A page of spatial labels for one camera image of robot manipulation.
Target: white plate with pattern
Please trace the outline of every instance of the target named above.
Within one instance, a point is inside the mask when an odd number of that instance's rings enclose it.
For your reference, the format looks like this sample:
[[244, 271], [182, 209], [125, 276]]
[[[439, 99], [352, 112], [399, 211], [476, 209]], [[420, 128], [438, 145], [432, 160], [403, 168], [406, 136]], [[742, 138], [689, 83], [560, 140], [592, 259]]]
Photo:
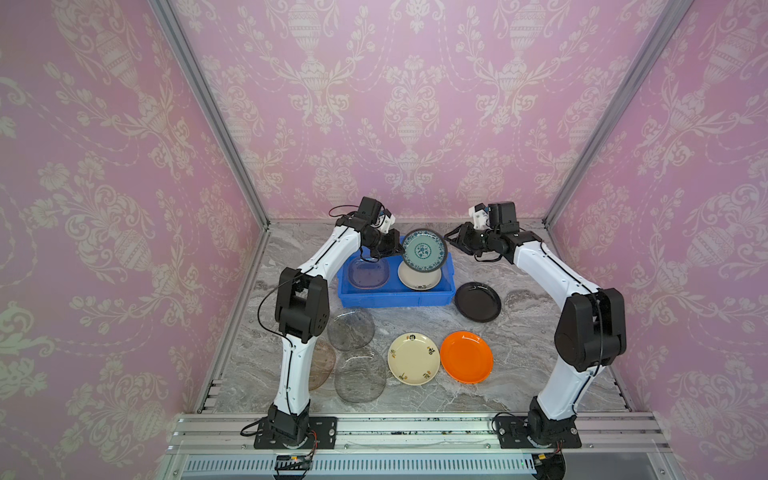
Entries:
[[389, 371], [406, 385], [424, 385], [440, 369], [440, 351], [423, 333], [403, 333], [389, 346]]

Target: black mounting plate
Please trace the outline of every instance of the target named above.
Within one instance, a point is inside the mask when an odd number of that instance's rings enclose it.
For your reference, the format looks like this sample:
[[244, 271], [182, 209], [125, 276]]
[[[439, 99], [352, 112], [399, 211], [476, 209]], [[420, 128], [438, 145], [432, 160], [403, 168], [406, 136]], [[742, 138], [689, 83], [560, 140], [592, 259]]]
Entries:
[[[275, 440], [266, 430], [266, 418], [261, 419], [256, 425], [256, 435], [253, 437], [253, 448], [256, 450], [282, 450], [285, 445]], [[317, 434], [318, 450], [333, 450], [336, 447], [336, 425], [339, 420], [336, 417], [313, 417], [307, 427], [307, 440], [298, 449], [312, 449], [314, 437], [309, 432]]]
[[[534, 445], [528, 437], [528, 429], [525, 425], [527, 419], [515, 415], [499, 415], [494, 420], [493, 429], [498, 438], [498, 444], [502, 449], [537, 449], [543, 445]], [[571, 434], [563, 432], [558, 438], [562, 442], [563, 449], [580, 449], [581, 439], [578, 432]]]

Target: black plate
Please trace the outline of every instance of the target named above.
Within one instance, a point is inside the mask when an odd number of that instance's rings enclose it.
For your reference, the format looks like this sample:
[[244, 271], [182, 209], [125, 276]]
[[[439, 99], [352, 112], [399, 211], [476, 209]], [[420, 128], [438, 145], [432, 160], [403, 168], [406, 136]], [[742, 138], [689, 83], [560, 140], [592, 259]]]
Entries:
[[461, 285], [453, 302], [463, 316], [475, 322], [490, 322], [502, 312], [502, 299], [496, 290], [480, 282]]

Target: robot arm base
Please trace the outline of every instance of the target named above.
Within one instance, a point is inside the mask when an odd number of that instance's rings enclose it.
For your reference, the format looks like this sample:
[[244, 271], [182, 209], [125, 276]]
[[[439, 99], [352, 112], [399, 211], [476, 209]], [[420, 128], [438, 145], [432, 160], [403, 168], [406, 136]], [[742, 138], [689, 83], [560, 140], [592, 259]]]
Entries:
[[576, 430], [576, 415], [562, 420], [552, 420], [541, 409], [537, 396], [531, 400], [531, 407], [528, 410], [528, 435], [530, 440], [539, 447], [555, 446], [559, 443], [566, 449], [581, 448], [581, 439]]
[[286, 447], [296, 447], [306, 440], [310, 425], [310, 404], [299, 414], [280, 411], [273, 403], [266, 414], [267, 424], [273, 437]]

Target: cream plate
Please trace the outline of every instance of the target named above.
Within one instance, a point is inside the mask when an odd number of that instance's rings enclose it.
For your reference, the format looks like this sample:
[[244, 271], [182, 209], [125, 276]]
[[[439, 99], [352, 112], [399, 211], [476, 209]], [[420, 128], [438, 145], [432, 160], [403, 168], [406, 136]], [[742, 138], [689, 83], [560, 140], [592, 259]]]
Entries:
[[400, 263], [397, 267], [397, 276], [403, 285], [411, 290], [429, 290], [435, 288], [442, 278], [442, 271], [437, 269], [433, 272], [417, 272], [405, 263]]
[[437, 345], [421, 333], [403, 333], [389, 346], [389, 371], [406, 385], [424, 385], [440, 369]]

